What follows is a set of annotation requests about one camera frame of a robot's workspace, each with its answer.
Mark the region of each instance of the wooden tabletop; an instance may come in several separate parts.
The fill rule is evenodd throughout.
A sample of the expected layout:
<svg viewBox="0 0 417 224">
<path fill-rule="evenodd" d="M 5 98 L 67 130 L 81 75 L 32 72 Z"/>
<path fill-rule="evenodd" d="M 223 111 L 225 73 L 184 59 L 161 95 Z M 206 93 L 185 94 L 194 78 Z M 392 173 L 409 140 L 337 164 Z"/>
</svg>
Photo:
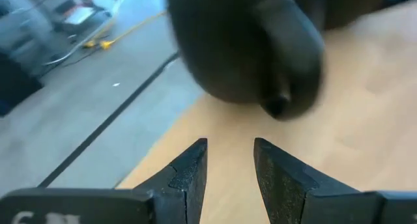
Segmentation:
<svg viewBox="0 0 417 224">
<path fill-rule="evenodd" d="M 326 80 L 315 109 L 278 122 L 258 106 L 206 95 L 120 187 L 138 185 L 207 137 L 201 223 L 268 223 L 253 165 L 253 139 L 264 137 L 356 189 L 417 190 L 417 2 L 325 37 Z"/>
</svg>

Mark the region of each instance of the yellow cable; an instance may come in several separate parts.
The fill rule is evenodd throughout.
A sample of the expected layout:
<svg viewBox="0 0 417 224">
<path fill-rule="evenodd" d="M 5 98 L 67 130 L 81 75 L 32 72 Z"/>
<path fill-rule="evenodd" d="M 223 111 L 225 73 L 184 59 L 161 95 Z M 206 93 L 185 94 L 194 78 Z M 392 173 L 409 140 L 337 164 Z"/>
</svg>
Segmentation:
<svg viewBox="0 0 417 224">
<path fill-rule="evenodd" d="M 96 33 L 91 39 L 90 41 L 86 42 L 83 47 L 84 48 L 93 48 L 96 46 L 96 39 L 102 35 L 103 33 L 107 32 L 111 27 L 113 27 L 113 25 L 116 22 L 117 16 L 119 15 L 119 10 L 116 10 L 113 17 L 110 19 L 110 22 L 98 33 Z"/>
<path fill-rule="evenodd" d="M 139 29 L 139 28 L 143 27 L 144 25 L 146 25 L 146 24 L 148 24 L 149 22 L 151 22 L 151 21 L 153 21 L 153 20 L 155 20 L 155 19 L 159 18 L 160 16 L 165 15 L 166 13 L 167 13 L 166 11 L 163 11 L 163 12 L 160 12 L 160 13 L 158 13 L 158 14 L 156 14 L 156 15 L 153 15 L 153 16 L 150 16 L 150 17 L 148 17 L 148 18 L 144 19 L 142 22 L 140 22 L 139 24 L 137 24 L 137 25 L 135 25 L 135 26 L 131 27 L 131 28 L 130 28 L 130 29 L 128 29 L 126 32 L 124 32 L 123 34 L 119 35 L 117 38 L 115 38 L 115 39 L 114 39 L 114 40 L 112 40 L 112 41 L 106 41 L 106 40 L 100 41 L 100 46 L 101 46 L 101 48 L 102 48 L 102 49 L 109 49 L 113 43 L 115 43 L 115 42 L 117 42 L 118 40 L 122 39 L 124 36 L 126 36 L 126 35 L 130 34 L 131 32 L 135 31 L 136 29 Z"/>
</svg>

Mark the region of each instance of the gray floor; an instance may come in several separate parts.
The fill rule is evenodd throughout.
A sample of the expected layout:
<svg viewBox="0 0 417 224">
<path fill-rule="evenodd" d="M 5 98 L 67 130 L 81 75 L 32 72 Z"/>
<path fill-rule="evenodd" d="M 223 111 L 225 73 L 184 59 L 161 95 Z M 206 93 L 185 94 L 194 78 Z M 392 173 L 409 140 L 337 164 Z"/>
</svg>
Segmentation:
<svg viewBox="0 0 417 224">
<path fill-rule="evenodd" d="M 126 0 L 113 35 L 163 8 L 164 0 Z M 0 195 L 37 186 L 176 49 L 164 17 L 44 77 L 45 88 L 0 120 Z M 201 94 L 177 60 L 51 186 L 115 186 Z"/>
</svg>

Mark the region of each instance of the black rubber object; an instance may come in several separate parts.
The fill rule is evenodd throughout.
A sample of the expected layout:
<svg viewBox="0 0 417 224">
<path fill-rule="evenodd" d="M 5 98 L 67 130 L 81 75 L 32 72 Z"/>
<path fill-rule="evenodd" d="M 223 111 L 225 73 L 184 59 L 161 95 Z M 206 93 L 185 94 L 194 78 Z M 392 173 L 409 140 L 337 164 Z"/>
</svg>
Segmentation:
<svg viewBox="0 0 417 224">
<path fill-rule="evenodd" d="M 263 78 L 267 82 L 260 104 L 277 119 L 297 117 L 314 104 L 319 92 L 321 35 L 293 0 L 263 1 L 255 17 L 268 35 L 275 59 Z"/>
<path fill-rule="evenodd" d="M 167 0 L 181 55 L 209 94 L 292 119 L 321 83 L 319 32 L 381 9 L 383 0 Z"/>
</svg>

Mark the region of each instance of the cable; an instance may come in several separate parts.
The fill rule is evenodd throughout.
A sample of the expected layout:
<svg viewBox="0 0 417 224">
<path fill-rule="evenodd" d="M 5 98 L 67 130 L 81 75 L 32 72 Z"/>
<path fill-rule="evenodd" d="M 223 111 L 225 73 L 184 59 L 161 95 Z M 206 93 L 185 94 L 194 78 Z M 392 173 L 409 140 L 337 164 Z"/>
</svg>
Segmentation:
<svg viewBox="0 0 417 224">
<path fill-rule="evenodd" d="M 144 25 L 148 24 L 149 22 L 154 21 L 155 19 L 165 15 L 167 12 L 166 11 L 162 11 L 156 15 L 153 15 L 151 17 L 146 18 L 145 20 L 141 21 L 139 24 L 131 27 L 130 29 L 128 29 L 126 32 L 124 32 L 123 34 L 119 35 L 117 38 L 115 38 L 112 41 L 100 41 L 100 46 L 102 49 L 109 49 L 111 47 L 111 45 L 113 45 L 113 43 L 117 42 L 118 40 L 120 40 L 121 38 L 125 37 L 126 35 L 130 34 L 132 31 L 142 28 Z"/>
<path fill-rule="evenodd" d="M 38 1 L 35 5 L 33 5 L 31 8 L 28 8 L 28 9 L 24 9 L 24 12 L 29 12 L 30 10 L 32 10 L 32 9 L 34 9 L 34 8 L 36 8 L 36 7 L 39 7 L 39 5 L 41 5 L 42 3 L 44 3 L 45 1 L 48 1 L 48 0 L 41 0 L 41 1 Z"/>
<path fill-rule="evenodd" d="M 84 55 L 83 57 L 79 58 L 78 60 L 61 66 L 61 68 L 65 68 L 65 67 L 68 67 L 68 66 L 77 64 L 80 61 L 84 60 L 85 58 L 90 57 L 91 55 L 93 55 L 94 53 L 96 53 L 98 50 L 99 50 L 99 48 L 96 48 L 96 49 L 92 50 L 90 53 L 88 53 L 88 54 Z M 51 68 L 47 69 L 45 72 L 41 73 L 38 77 L 39 78 L 44 77 L 46 74 L 49 74 L 52 70 L 54 70 L 55 68 L 57 68 L 59 65 L 61 65 L 61 63 L 57 63 L 56 65 L 54 65 Z"/>
<path fill-rule="evenodd" d="M 179 58 L 179 53 L 176 51 L 170 55 L 156 70 L 153 72 L 112 114 L 97 127 L 65 160 L 58 165 L 39 185 L 38 188 L 46 188 L 62 173 L 68 166 L 74 162 L 78 156 L 83 153 L 98 136 L 103 133 L 106 128 L 113 123 L 113 121 L 124 111 L 129 105 L 150 85 L 159 77 L 166 67 Z"/>
<path fill-rule="evenodd" d="M 113 6 L 113 8 L 111 9 L 111 15 L 116 15 L 120 9 L 120 6 L 122 5 L 122 2 L 124 0 L 115 0 L 115 4 Z M 85 46 L 86 43 L 89 43 L 89 41 L 94 40 L 94 38 L 96 38 L 97 36 L 101 35 L 103 33 L 103 31 L 108 30 L 109 25 L 111 25 L 114 22 L 114 16 L 112 16 L 112 18 L 109 19 L 109 21 L 103 23 L 101 26 L 99 26 L 97 29 L 95 29 L 89 36 L 87 36 L 87 38 L 84 38 L 80 43 L 78 43 L 77 45 L 75 45 L 66 55 L 63 55 L 62 57 L 54 60 L 54 61 L 50 61 L 50 62 L 46 62 L 43 65 L 44 66 L 49 66 L 52 64 L 59 64 L 63 61 L 65 61 L 67 58 L 69 58 L 72 54 L 74 54 L 74 52 L 76 52 L 80 47 L 85 47 L 85 48 L 92 48 L 93 46 Z"/>
</svg>

